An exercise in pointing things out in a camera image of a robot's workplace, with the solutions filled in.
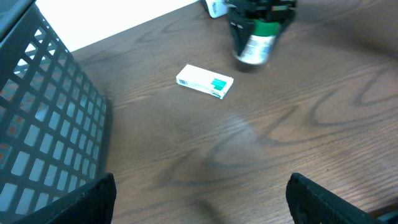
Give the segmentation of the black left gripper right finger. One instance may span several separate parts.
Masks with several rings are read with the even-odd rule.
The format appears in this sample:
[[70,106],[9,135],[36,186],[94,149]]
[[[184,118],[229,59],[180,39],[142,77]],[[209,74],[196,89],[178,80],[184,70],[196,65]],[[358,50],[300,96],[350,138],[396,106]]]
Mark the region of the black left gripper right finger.
[[285,196],[295,224],[382,222],[299,173],[290,176]]

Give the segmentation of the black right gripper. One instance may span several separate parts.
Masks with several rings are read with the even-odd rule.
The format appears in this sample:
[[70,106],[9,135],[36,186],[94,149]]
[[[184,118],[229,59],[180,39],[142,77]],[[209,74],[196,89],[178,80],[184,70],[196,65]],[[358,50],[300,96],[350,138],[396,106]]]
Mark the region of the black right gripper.
[[282,33],[294,21],[297,6],[297,0],[228,0],[225,3],[233,14],[229,15],[229,24],[237,56],[243,53],[254,32],[253,19],[279,21],[279,33]]

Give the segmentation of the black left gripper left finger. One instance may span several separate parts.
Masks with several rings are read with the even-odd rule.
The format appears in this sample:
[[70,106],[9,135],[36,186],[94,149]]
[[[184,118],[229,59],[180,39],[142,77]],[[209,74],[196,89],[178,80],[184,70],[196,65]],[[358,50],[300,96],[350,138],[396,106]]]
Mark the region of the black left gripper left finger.
[[13,224],[110,224],[116,195],[108,172]]

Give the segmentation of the green lidded jar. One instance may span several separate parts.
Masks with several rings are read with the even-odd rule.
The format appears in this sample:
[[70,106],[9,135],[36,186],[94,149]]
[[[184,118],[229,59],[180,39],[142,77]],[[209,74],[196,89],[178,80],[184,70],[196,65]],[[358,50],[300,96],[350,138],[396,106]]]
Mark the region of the green lidded jar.
[[262,65],[266,63],[280,31],[279,22],[265,22],[254,19],[254,30],[248,40],[243,44],[243,50],[234,56],[242,63],[249,65]]

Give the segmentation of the white green medicine box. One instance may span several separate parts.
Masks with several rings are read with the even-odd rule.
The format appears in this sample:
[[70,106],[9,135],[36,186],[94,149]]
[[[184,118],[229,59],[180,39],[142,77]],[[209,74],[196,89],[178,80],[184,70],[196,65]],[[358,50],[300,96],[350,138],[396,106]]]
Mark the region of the white green medicine box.
[[223,99],[234,78],[204,68],[186,65],[176,76],[177,84]]

